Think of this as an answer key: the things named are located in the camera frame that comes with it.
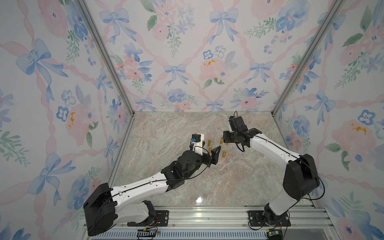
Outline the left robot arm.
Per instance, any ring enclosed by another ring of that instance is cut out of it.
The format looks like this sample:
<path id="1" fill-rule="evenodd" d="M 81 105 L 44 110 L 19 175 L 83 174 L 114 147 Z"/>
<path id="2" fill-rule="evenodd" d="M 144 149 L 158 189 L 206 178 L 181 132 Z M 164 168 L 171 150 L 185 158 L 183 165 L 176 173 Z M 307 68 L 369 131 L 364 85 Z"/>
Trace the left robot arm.
<path id="1" fill-rule="evenodd" d="M 196 146 L 149 178 L 123 186 L 99 185 L 83 204 L 88 236 L 105 233 L 123 223 L 131 227 L 151 225 L 157 213 L 146 197 L 169 192 L 197 177 L 195 173 L 201 165 L 218 163 L 220 151 L 221 147 L 206 151 Z"/>

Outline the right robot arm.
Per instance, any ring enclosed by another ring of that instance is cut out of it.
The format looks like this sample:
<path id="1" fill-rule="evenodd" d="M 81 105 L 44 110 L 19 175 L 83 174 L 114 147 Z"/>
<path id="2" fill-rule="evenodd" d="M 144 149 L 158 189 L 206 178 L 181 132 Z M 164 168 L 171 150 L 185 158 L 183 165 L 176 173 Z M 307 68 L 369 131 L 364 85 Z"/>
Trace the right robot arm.
<path id="1" fill-rule="evenodd" d="M 242 152 L 248 147 L 262 153 L 285 171 L 283 189 L 264 207 L 265 223 L 270 226 L 287 217 L 291 207 L 322 184 L 312 156 L 294 153 L 257 129 L 224 131 L 223 139 L 225 143 L 241 145 Z"/>

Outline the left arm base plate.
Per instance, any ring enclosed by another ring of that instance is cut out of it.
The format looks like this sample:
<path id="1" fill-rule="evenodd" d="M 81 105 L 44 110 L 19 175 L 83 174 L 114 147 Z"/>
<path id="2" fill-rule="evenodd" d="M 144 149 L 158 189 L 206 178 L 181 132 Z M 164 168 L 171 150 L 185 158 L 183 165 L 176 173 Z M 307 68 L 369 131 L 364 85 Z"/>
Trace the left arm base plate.
<path id="1" fill-rule="evenodd" d="M 144 221 L 140 223 L 127 223 L 128 227 L 167 227 L 169 222 L 169 211 L 155 210 L 155 214 L 150 214 Z"/>

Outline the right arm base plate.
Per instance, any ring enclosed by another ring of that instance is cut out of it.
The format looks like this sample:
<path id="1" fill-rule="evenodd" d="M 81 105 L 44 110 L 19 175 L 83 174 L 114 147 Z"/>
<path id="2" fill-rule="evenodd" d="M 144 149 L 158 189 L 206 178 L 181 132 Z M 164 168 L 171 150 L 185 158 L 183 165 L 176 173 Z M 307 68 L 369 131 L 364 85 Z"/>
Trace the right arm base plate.
<path id="1" fill-rule="evenodd" d="M 290 227 L 290 217 L 287 212 L 277 216 L 269 211 L 247 211 L 251 227 L 275 227 L 279 224 L 282 227 Z"/>

